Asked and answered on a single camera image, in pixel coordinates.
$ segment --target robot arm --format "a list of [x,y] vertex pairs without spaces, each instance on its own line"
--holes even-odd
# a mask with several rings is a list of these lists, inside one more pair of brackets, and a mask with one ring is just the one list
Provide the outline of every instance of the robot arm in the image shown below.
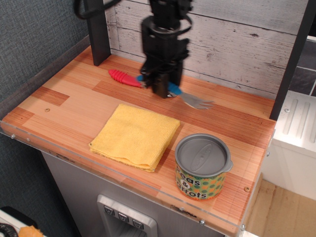
[[[118,3],[113,0],[102,9],[80,13],[80,1],[75,0],[74,10],[80,19],[90,18]],[[189,39],[179,40],[178,36],[189,31],[192,25],[187,13],[192,10],[192,0],[150,0],[153,16],[142,21],[143,52],[147,59],[141,74],[146,87],[162,98],[169,95],[168,84],[180,85],[183,60],[189,56]],[[187,20],[188,28],[181,30],[181,20]]]

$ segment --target wooden floor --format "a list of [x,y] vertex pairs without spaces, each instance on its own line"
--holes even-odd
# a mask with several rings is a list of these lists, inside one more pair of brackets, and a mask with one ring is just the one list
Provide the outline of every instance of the wooden floor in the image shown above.
[[316,237],[316,201],[265,180],[250,213],[246,230],[259,237]]

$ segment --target gray lid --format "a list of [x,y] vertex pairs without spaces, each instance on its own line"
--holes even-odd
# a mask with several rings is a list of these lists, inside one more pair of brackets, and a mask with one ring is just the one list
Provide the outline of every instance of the gray lid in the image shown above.
[[219,138],[197,133],[182,139],[176,147],[176,161],[192,175],[210,177],[228,172],[233,167],[231,154]]

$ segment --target screw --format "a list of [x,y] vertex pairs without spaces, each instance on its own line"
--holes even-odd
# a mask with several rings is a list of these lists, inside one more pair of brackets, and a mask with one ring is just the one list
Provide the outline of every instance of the screw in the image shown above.
[[247,186],[244,188],[244,190],[245,190],[246,193],[250,192],[250,188],[247,187]]

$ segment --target can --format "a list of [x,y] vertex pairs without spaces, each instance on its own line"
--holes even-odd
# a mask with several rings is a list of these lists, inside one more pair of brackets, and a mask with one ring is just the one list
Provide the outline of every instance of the can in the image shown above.
[[176,184],[183,194],[195,200],[217,196],[226,172],[233,167],[227,145],[204,133],[183,138],[176,147],[175,157]]

